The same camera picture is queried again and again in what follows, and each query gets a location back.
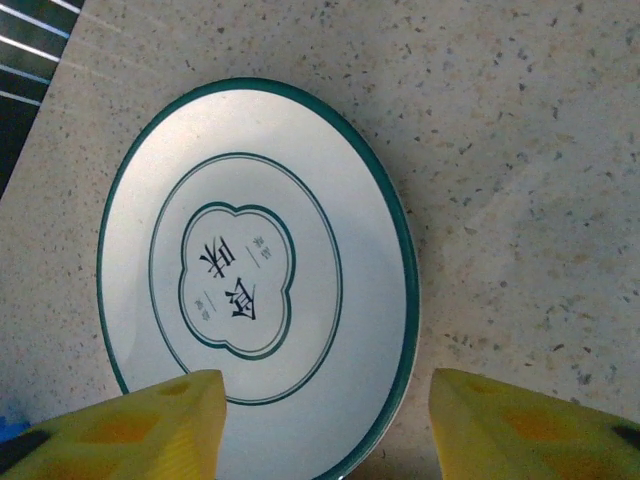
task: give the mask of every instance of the plate rim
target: plate rim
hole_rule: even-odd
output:
[[[100,327],[102,330],[102,338],[104,339],[105,348],[111,364],[111,369],[115,375],[118,386],[123,394],[129,393],[124,377],[120,372],[120,368],[116,362],[116,358],[111,346],[111,340],[107,330],[106,317],[104,314],[104,303],[102,296],[102,259],[105,240],[105,232],[109,222],[109,214],[113,199],[120,185],[120,181],[135,156],[138,148],[147,139],[153,130],[164,121],[169,115],[183,107],[184,105],[212,93],[218,93],[228,90],[257,90],[272,93],[285,97],[298,104],[301,104],[319,115],[323,120],[335,128],[338,133],[351,145],[358,156],[364,162],[373,177],[378,190],[382,194],[384,202],[391,215],[391,220],[396,233],[396,238],[400,247],[400,254],[404,267],[404,280],[406,290],[406,315],[405,315],[405,332],[402,342],[402,351],[398,361],[398,368],[391,384],[391,388],[387,398],[382,405],[382,409],[373,421],[369,430],[363,435],[358,444],[338,463],[326,472],[315,477],[315,480],[342,478],[359,465],[375,448],[384,433],[387,431],[393,418],[395,417],[402,400],[409,387],[409,381],[413,372],[413,366],[418,350],[418,342],[420,338],[420,278],[418,273],[418,262],[415,254],[413,242],[411,240],[411,232],[407,222],[406,214],[402,206],[402,202],[396,193],[395,188],[389,178],[384,167],[378,160],[369,144],[356,131],[356,129],[340,115],[337,111],[327,105],[325,102],[307,93],[293,85],[282,83],[276,80],[258,77],[238,77],[228,78],[215,81],[197,87],[190,92],[178,97],[169,103],[160,112],[158,112],[152,120],[141,130],[131,147],[125,154],[115,177],[109,189],[105,202],[102,220],[100,222],[100,234],[98,237],[98,250],[96,262],[96,287],[98,296],[98,313],[100,316]]]

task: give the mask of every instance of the ceramic plate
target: ceramic plate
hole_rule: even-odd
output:
[[[148,125],[109,193],[98,250],[123,392],[224,374],[220,480],[338,478],[407,388],[419,286],[379,161],[294,87],[198,88]]]

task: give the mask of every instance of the striped surface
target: striped surface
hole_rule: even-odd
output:
[[[0,195],[84,0],[0,0]]]

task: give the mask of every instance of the plate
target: plate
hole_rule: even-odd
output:
[[[116,174],[97,277],[124,393],[222,370],[220,480],[344,476],[406,391],[402,205],[362,137],[292,86],[224,80],[160,112]]]

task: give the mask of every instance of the terrazzo countertop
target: terrazzo countertop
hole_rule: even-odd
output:
[[[351,476],[438,475],[431,372],[640,421],[635,0],[87,0],[0,202],[0,392],[38,421],[120,393],[96,301],[107,192],[162,107],[233,76],[301,87],[395,182],[423,278],[420,352]]]

